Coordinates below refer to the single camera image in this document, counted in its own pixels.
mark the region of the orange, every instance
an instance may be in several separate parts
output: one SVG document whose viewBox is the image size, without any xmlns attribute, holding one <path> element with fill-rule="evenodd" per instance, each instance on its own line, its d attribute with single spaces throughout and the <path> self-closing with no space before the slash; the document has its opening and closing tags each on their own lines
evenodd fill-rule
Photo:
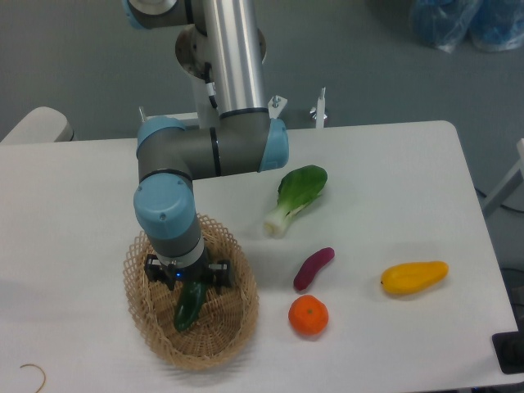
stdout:
<svg viewBox="0 0 524 393">
<path fill-rule="evenodd" d="M 303 295 L 296 299 L 287 315 L 289 322 L 304 336 L 319 334 L 328 325 L 328 308 L 314 296 Z"/>
</svg>

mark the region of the purple sweet potato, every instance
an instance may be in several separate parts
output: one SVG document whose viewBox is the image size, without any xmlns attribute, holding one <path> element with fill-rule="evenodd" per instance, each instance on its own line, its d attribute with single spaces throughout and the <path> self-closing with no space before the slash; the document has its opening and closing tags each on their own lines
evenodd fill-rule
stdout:
<svg viewBox="0 0 524 393">
<path fill-rule="evenodd" d="M 293 286 L 297 291 L 306 289 L 317 275 L 318 271 L 323 268 L 329 261 L 335 257 L 335 251 L 331 247 L 323 248 L 312 254 L 302 264 L 298 274 L 293 281 Z"/>
</svg>

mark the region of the toy vegetable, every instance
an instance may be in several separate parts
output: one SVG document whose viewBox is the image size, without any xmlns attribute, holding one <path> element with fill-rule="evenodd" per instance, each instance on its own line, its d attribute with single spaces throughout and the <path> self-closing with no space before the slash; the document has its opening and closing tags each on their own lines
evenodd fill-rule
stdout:
<svg viewBox="0 0 524 393">
<path fill-rule="evenodd" d="M 328 308 L 311 295 L 303 295 L 296 299 L 287 317 L 295 331 L 304 336 L 319 334 L 328 325 L 329 320 Z"/>
<path fill-rule="evenodd" d="M 408 295 L 436 284 L 448 274 L 446 262 L 411 262 L 392 266 L 382 274 L 381 284 L 386 292 Z"/>
<path fill-rule="evenodd" d="M 335 257 L 335 251 L 331 247 L 323 248 L 312 254 L 302 264 L 298 274 L 293 281 L 293 286 L 297 291 L 306 289 L 317 275 L 318 271 L 323 268 L 330 260 Z"/>
<path fill-rule="evenodd" d="M 278 186 L 277 207 L 264 220 L 266 232 L 282 237 L 295 215 L 319 197 L 328 180 L 324 168 L 308 165 L 291 171 Z"/>
<path fill-rule="evenodd" d="M 206 302 L 207 284 L 188 281 L 182 286 L 177 308 L 174 311 L 174 328 L 183 332 L 198 319 L 200 309 Z"/>
</svg>

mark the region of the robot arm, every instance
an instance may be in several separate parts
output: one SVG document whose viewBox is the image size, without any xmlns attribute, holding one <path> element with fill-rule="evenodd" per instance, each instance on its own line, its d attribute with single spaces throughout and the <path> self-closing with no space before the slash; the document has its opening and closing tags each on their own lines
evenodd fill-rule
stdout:
<svg viewBox="0 0 524 393">
<path fill-rule="evenodd" d="M 138 132 L 140 184 L 133 202 L 158 259 L 148 260 L 148 277 L 171 289 L 176 281 L 230 277 L 224 273 L 227 264 L 213 264 L 207 255 L 192 181 L 276 169 L 288 158 L 286 127 L 269 118 L 264 104 L 253 5 L 251 0 L 123 1 L 132 25 L 195 24 L 209 48 L 219 114 L 217 124 L 198 130 L 156 117 Z"/>
</svg>

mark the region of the white chair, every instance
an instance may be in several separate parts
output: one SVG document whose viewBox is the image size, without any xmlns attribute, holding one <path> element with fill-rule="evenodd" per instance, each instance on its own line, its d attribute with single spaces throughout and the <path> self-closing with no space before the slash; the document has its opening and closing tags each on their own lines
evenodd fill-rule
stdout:
<svg viewBox="0 0 524 393">
<path fill-rule="evenodd" d="M 482 213 L 487 219 L 504 202 L 524 180 L 524 139 L 517 143 L 520 159 L 506 173 L 481 203 Z"/>
<path fill-rule="evenodd" d="M 22 119 L 0 144 L 22 145 L 72 140 L 75 140 L 75 133 L 67 118 L 59 111 L 41 106 Z"/>
</svg>

